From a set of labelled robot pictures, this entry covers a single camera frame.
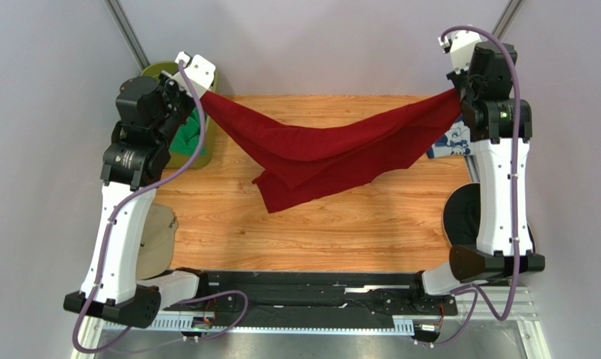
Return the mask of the dark red t-shirt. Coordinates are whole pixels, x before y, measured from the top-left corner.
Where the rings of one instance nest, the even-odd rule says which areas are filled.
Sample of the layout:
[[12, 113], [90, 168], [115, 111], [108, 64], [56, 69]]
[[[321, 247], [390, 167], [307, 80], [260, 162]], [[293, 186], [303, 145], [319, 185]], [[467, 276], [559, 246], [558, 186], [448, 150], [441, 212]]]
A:
[[253, 183], [270, 213], [409, 168], [460, 116], [455, 90], [331, 128], [286, 125], [215, 93], [201, 101], [219, 127], [262, 166]]

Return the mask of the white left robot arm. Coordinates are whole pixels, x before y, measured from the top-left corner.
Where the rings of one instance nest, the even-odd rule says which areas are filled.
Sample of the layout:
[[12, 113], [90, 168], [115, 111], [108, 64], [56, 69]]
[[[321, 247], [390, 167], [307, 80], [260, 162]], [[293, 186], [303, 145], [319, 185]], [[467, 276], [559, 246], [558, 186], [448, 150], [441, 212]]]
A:
[[156, 187], [170, 161], [169, 147], [195, 109], [183, 77], [138, 76], [120, 86], [120, 119], [104, 152], [102, 214], [84, 283], [64, 298], [66, 311], [147, 328], [161, 309], [196, 295], [202, 272], [161, 269], [137, 278], [142, 234]]

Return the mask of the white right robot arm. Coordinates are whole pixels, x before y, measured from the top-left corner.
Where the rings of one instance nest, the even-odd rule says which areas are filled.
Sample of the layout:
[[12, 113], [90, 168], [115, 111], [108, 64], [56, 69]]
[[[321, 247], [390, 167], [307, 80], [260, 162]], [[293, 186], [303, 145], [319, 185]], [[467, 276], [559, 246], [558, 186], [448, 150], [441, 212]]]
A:
[[519, 94], [517, 51], [511, 44], [447, 40], [479, 181], [454, 191], [443, 211], [449, 259], [421, 276], [428, 295], [447, 295], [498, 280], [516, 283], [542, 272], [527, 222], [526, 162], [533, 135], [530, 104]]

